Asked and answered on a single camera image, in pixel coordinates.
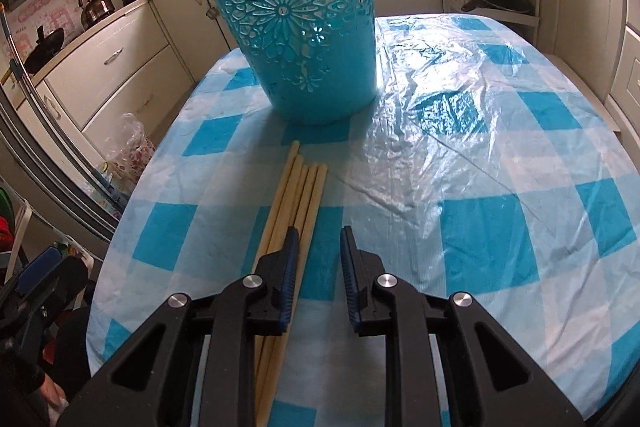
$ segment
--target copper kettle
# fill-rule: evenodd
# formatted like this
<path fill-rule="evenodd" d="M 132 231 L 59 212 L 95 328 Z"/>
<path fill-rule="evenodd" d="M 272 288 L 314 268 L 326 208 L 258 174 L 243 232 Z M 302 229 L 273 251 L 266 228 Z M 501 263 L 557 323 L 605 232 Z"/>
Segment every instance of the copper kettle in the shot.
<path fill-rule="evenodd" d="M 82 0 L 78 0 L 78 6 L 82 8 L 80 22 L 85 30 L 116 11 L 111 0 L 89 0 L 84 7 Z"/>

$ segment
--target clear plastic bag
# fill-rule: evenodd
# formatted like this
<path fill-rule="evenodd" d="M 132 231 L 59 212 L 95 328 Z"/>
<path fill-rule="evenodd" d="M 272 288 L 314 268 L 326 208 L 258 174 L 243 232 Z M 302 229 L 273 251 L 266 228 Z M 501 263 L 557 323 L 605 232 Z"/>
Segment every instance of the clear plastic bag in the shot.
<path fill-rule="evenodd" d="M 120 176 L 136 185 L 156 147 L 145 134 L 145 127 L 133 113 L 120 117 L 116 133 L 105 140 L 106 160 Z"/>

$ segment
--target plastic tablecloth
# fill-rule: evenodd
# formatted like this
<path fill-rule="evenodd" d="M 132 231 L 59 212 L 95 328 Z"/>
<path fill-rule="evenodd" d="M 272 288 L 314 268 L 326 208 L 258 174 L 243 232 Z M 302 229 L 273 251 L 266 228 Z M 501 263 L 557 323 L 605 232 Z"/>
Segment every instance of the plastic tablecloth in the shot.
<path fill-rule="evenodd" d="M 329 173 L 270 427 L 384 422 L 384 340 L 351 330 L 343 225 L 420 291 L 475 295 L 585 417 L 620 387 L 640 352 L 640 178 L 614 134 L 493 20 L 379 18 L 376 47 L 379 97 L 322 127 L 275 114 L 239 50 L 207 73 L 106 255 L 92 372 L 170 294 L 251 270 L 297 139 Z"/>

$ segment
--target teal bucket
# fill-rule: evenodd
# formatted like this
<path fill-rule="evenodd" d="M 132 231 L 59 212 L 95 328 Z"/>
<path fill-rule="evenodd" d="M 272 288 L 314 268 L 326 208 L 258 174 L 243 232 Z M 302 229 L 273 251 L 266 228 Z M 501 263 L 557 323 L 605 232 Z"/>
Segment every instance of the teal bucket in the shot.
<path fill-rule="evenodd" d="M 373 0 L 216 0 L 271 105 L 324 124 L 376 95 Z"/>

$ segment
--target countertop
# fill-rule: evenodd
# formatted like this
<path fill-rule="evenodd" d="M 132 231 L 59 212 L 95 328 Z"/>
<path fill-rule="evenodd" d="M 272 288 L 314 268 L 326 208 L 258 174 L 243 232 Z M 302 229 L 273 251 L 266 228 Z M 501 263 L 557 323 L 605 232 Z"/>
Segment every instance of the countertop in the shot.
<path fill-rule="evenodd" d="M 97 34 L 101 29 L 106 28 L 109 24 L 116 21 L 120 17 L 126 17 L 127 14 L 133 12 L 137 8 L 148 4 L 151 0 L 137 0 L 131 4 L 127 4 L 125 7 L 120 8 L 115 11 L 113 14 L 109 15 L 107 18 L 98 22 L 95 26 L 92 26 L 84 33 L 77 36 L 74 40 L 72 40 L 68 45 L 66 45 L 60 52 L 53 57 L 44 67 L 38 71 L 38 73 L 34 74 L 31 77 L 31 82 L 34 86 L 37 86 L 43 79 L 65 58 L 67 58 L 71 53 L 73 53 L 76 49 L 78 49 L 84 42 L 87 42 L 91 37 Z M 24 101 L 24 94 L 17 87 L 17 92 L 13 95 L 8 94 L 11 102 L 14 104 L 14 107 L 17 108 Z"/>

